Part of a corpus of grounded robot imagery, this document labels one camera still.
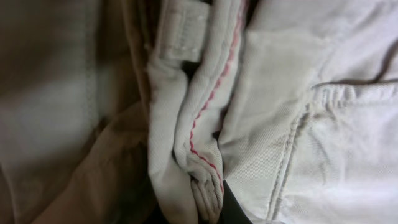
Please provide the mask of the beige shorts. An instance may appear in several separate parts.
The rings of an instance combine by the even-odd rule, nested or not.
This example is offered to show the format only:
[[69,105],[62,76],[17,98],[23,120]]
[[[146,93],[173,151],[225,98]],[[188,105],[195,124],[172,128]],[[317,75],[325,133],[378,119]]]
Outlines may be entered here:
[[396,1],[2,1],[1,222],[397,222]]

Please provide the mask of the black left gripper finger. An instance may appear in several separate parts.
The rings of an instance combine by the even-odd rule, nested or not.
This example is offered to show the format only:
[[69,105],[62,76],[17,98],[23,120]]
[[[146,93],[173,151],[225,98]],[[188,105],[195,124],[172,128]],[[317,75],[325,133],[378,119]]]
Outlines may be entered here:
[[223,181],[223,187],[223,208],[220,213],[218,224],[252,224],[250,219],[243,212],[225,180]]

